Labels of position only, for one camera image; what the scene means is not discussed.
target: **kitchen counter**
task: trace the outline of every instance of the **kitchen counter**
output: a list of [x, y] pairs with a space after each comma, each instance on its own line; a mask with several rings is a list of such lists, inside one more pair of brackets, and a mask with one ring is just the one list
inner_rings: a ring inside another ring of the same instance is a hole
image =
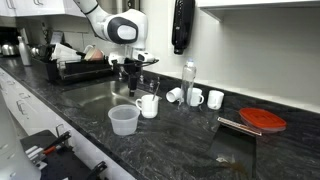
[[[136, 133], [121, 137], [113, 133], [110, 121], [84, 114], [79, 105], [61, 95], [115, 77], [63, 86], [24, 67], [20, 58], [0, 58], [0, 67], [139, 180], [243, 179], [235, 169], [207, 155], [219, 127], [217, 117], [240, 122], [238, 111], [243, 107], [269, 110], [288, 124], [283, 132], [257, 137], [257, 179], [320, 179], [319, 114], [230, 92], [225, 93], [219, 111], [203, 105], [183, 113], [163, 99], [156, 118], [140, 116]], [[164, 97], [166, 87], [160, 89], [160, 96]]]

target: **white cup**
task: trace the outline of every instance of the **white cup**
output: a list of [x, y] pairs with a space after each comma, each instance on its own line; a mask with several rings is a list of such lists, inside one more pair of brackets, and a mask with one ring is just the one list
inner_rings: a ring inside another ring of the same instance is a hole
[[181, 89], [180, 88], [174, 88], [171, 91], [169, 91], [166, 95], [167, 100], [169, 102], [175, 102], [176, 100], [178, 100], [181, 96]]
[[192, 89], [190, 106], [199, 106], [204, 101], [204, 97], [202, 96], [202, 90], [199, 88]]
[[220, 91], [211, 90], [208, 96], [208, 107], [210, 109], [220, 109], [224, 93]]
[[159, 97], [156, 96], [154, 100], [152, 99], [153, 95], [144, 95], [141, 99], [136, 100], [136, 106], [145, 118], [154, 118], [158, 114]]

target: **dish rack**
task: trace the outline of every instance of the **dish rack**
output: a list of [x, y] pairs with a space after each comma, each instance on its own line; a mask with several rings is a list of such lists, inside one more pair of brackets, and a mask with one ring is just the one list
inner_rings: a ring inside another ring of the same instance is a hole
[[48, 81], [73, 81], [105, 77], [113, 74], [107, 57], [97, 61], [57, 62], [48, 58], [32, 58], [32, 66]]

